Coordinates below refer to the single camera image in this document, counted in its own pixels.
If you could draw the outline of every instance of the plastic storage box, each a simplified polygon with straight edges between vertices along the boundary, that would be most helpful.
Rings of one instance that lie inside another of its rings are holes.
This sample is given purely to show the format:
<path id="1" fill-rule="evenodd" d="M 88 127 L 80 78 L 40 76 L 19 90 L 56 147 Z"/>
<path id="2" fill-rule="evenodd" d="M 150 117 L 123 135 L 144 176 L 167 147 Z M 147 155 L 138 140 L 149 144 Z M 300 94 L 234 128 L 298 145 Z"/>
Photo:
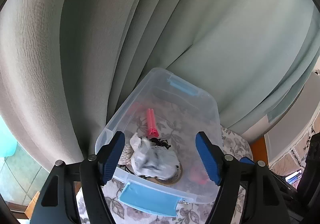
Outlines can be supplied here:
<path id="1" fill-rule="evenodd" d="M 148 108 L 154 109 L 159 138 L 167 139 L 170 149 L 177 154 L 182 166 L 180 180 L 174 184 L 161 184 L 119 167 L 113 177 L 177 196 L 189 203 L 213 202 L 219 188 L 207 178 L 195 137 L 199 131 L 204 131 L 213 144 L 222 148 L 217 103 L 206 91 L 165 69 L 152 69 L 139 83 L 99 135 L 95 152 L 108 144 L 116 131 L 125 134 L 126 143 L 135 132 L 147 136 Z"/>

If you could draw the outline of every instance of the pink item in container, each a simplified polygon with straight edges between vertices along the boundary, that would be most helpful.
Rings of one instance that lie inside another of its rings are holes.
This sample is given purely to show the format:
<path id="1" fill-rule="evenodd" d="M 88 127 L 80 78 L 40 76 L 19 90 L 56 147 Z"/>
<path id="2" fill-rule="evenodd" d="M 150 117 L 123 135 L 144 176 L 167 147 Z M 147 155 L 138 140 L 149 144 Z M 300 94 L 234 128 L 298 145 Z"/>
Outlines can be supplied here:
<path id="1" fill-rule="evenodd" d="M 156 118 L 153 109 L 147 110 L 147 123 L 148 123 L 148 138 L 159 137 L 158 130 L 156 128 Z"/>

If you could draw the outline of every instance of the silver bolt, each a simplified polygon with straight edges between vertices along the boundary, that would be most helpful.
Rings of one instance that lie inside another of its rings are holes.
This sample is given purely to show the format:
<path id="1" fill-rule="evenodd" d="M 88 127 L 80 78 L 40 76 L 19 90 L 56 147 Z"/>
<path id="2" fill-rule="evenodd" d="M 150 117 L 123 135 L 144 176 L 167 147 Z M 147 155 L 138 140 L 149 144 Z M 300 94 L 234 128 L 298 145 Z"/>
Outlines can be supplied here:
<path id="1" fill-rule="evenodd" d="M 225 158 L 227 161 L 232 161 L 232 160 L 233 160 L 233 156 L 230 155 L 230 154 L 226 154 L 226 155 L 224 156 L 224 158 Z"/>
<path id="2" fill-rule="evenodd" d="M 89 161 L 94 161 L 97 158 L 97 156 L 95 154 L 89 155 L 88 156 L 88 160 Z"/>
<path id="3" fill-rule="evenodd" d="M 55 166 L 62 166 L 64 164 L 63 160 L 56 160 L 56 162 L 54 163 Z"/>
<path id="4" fill-rule="evenodd" d="M 264 161 L 258 161 L 258 165 L 264 167 L 266 166 L 266 163 Z"/>

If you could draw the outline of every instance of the floral pattern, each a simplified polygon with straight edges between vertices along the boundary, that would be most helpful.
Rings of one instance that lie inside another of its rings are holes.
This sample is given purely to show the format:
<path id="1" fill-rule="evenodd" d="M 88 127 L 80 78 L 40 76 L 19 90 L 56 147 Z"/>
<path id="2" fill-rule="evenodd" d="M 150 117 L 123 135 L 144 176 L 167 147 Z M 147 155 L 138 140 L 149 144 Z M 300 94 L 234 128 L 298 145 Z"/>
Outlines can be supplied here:
<path id="1" fill-rule="evenodd" d="M 237 159 L 241 159 L 244 156 L 252 159 L 252 153 L 248 142 L 239 135 L 233 133 L 229 129 L 217 125 L 214 121 L 208 121 L 206 118 L 202 118 L 199 114 L 190 113 L 187 109 L 179 105 L 160 100 L 157 97 L 152 97 L 150 103 L 146 103 L 144 107 L 138 107 L 135 109 L 135 114 L 132 115 L 132 119 L 124 131 L 127 142 L 135 132 L 138 132 L 140 136 L 146 135 L 148 130 L 147 120 L 145 117 L 146 108 L 154 109 L 156 115 L 156 125 L 160 133 L 160 137 L 161 139 L 167 139 L 168 143 L 175 149 L 177 156 L 183 165 L 183 169 L 186 169 L 188 165 L 192 165 L 195 160 L 194 158 L 199 158 L 200 160 L 196 148 L 188 145 L 191 141 L 194 142 L 194 136 L 199 131 L 204 131 L 211 140 L 214 140 L 215 144 L 222 148 L 224 154 L 231 154 Z M 116 223 L 204 224 L 213 207 L 213 203 L 185 204 L 183 202 L 179 202 L 176 208 L 176 217 L 151 215 L 133 209 L 119 202 L 118 199 L 124 188 L 124 185 L 124 183 L 116 179 L 112 179 L 102 187 L 106 203 L 108 204 Z M 184 185 L 189 185 L 188 187 L 190 188 L 190 181 L 186 182 Z M 201 187 L 195 187 L 193 184 L 192 190 L 197 188 L 198 192 L 201 192 Z M 240 222 L 241 212 L 244 205 L 244 197 L 245 189 L 239 187 L 238 200 L 231 224 L 238 224 Z M 82 189 L 80 189 L 78 192 L 76 200 L 79 208 L 81 223 L 89 224 L 90 221 L 85 208 Z"/>

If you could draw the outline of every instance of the tile floor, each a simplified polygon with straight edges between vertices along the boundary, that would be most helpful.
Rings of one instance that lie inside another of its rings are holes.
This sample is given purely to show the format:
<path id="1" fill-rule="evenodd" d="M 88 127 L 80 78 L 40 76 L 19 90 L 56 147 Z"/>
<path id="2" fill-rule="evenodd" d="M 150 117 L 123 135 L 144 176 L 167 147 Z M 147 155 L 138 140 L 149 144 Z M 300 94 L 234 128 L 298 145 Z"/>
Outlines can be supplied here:
<path id="1" fill-rule="evenodd" d="M 18 144 L 13 156 L 0 158 L 0 194 L 5 201 L 28 205 L 48 175 Z"/>

